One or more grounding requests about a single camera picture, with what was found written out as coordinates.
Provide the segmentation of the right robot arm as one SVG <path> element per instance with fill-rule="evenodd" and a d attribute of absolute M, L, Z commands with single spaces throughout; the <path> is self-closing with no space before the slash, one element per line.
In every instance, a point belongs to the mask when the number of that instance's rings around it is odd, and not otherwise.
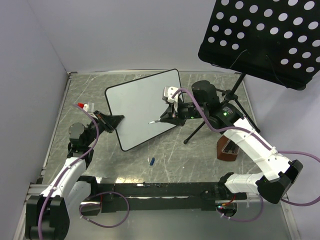
<path fill-rule="evenodd" d="M 162 99 L 168 104 L 161 123 L 183 126 L 186 120 L 202 118 L 207 126 L 238 146 L 260 168 L 260 173 L 227 173 L 220 178 L 218 193 L 230 199 L 237 193 L 259 194 L 277 204 L 303 169 L 298 160 L 290 160 L 267 143 L 248 119 L 232 104 L 221 103 L 216 87 L 200 80 L 185 88 L 166 86 Z"/>

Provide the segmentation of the white marker pen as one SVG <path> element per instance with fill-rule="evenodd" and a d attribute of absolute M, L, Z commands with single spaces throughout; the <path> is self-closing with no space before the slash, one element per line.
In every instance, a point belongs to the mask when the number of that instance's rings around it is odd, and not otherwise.
<path fill-rule="evenodd" d="M 155 124 L 155 123 L 159 123 L 159 122 L 160 122 L 160 120 L 159 120 L 159 119 L 157 119 L 157 120 L 153 120 L 153 121 L 149 122 L 149 123 L 148 123 L 148 125 Z"/>

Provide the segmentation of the white whiteboard black frame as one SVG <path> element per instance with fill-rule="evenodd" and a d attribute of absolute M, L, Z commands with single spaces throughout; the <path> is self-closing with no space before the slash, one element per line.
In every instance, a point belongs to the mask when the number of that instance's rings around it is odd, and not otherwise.
<path fill-rule="evenodd" d="M 105 89 L 104 94 L 110 114 L 124 116 L 115 130 L 122 151 L 127 152 L 175 127 L 169 123 L 150 123 L 158 120 L 168 107 L 168 104 L 162 100 L 166 86 L 181 87 L 177 69 L 141 77 Z"/>

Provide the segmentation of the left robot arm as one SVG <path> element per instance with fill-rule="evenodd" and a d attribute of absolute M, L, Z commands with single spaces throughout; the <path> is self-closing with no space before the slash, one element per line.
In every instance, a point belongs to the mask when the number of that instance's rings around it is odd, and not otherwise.
<path fill-rule="evenodd" d="M 92 161 L 100 134 L 112 133 L 125 117 L 98 110 L 87 116 L 90 124 L 76 122 L 68 129 L 68 154 L 58 175 L 44 191 L 26 202 L 24 235 L 28 240 L 65 239 L 72 209 L 83 199 L 93 201 L 99 195 L 96 179 L 83 173 Z"/>

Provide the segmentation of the blue marker cap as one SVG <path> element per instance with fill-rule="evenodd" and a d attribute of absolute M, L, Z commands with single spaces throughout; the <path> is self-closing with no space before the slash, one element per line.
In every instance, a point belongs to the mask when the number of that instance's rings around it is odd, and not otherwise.
<path fill-rule="evenodd" d="M 151 161 L 150 161 L 149 165 L 150 165 L 150 166 L 153 166 L 153 165 L 154 165 L 154 163 L 155 163 L 155 158 L 153 157 L 153 158 L 151 159 Z"/>

